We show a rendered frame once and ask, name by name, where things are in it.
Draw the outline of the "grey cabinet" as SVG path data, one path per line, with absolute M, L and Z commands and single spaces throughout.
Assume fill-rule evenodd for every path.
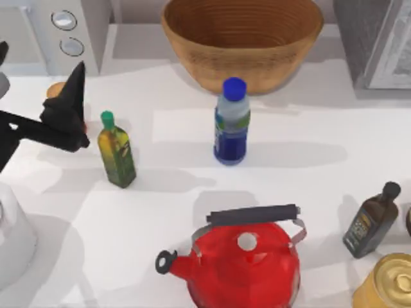
M 365 70 L 391 0 L 333 0 L 333 8 L 355 87 L 367 88 Z

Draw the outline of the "green oil bottle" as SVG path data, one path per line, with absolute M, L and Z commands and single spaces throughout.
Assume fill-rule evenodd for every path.
M 137 176 L 132 147 L 126 131 L 115 124 L 114 114 L 105 110 L 100 115 L 103 129 L 97 143 L 110 183 L 127 188 Z

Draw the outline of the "brown round basket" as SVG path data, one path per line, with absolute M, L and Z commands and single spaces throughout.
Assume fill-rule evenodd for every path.
M 168 0 L 161 25 L 203 89 L 219 94 L 239 77 L 250 94 L 264 94 L 303 63 L 324 18 L 314 0 Z

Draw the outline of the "pale grey cabinet door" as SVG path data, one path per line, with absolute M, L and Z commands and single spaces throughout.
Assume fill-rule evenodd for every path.
M 391 0 L 365 70 L 369 89 L 411 89 L 411 0 Z

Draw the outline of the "brown bread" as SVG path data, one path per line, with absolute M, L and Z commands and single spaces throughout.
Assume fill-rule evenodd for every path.
M 49 86 L 49 88 L 46 91 L 46 97 L 47 98 L 55 98 L 57 97 L 62 89 L 64 88 L 64 86 L 66 85 L 66 83 L 64 81 L 60 81 L 60 82 L 56 82 L 52 85 Z

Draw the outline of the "dark brown bottle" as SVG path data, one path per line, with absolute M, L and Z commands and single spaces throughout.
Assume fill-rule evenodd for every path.
M 354 258 L 365 257 L 382 242 L 398 217 L 395 199 L 400 193 L 398 183 L 387 182 L 379 194 L 362 203 L 343 236 L 343 243 Z

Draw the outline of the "clear bottle with blue cap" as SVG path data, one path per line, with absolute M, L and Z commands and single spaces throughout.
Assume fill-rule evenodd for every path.
M 213 151 L 223 165 L 234 166 L 244 159 L 250 115 L 246 82 L 239 77 L 226 79 L 214 109 Z

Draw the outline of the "pale microwave oven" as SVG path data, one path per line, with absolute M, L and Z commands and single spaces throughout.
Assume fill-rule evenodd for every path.
M 78 21 L 75 29 L 62 31 L 51 14 L 67 10 Z M 0 42 L 9 45 L 2 70 L 9 76 L 66 76 L 83 61 L 89 76 L 99 75 L 113 13 L 110 0 L 0 0 Z M 59 42 L 80 40 L 85 51 L 71 57 Z

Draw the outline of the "yellow can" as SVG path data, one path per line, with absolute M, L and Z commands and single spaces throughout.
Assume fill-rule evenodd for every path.
M 382 257 L 353 293 L 352 308 L 411 308 L 411 255 Z

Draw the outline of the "round microwave knob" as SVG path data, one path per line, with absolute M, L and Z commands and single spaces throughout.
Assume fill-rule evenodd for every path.
M 85 51 L 84 44 L 74 37 L 63 38 L 59 42 L 59 47 L 61 52 L 71 57 L 81 56 Z
M 56 28 L 62 31 L 71 31 L 75 29 L 78 24 L 76 16 L 67 10 L 53 12 L 51 14 L 51 22 Z

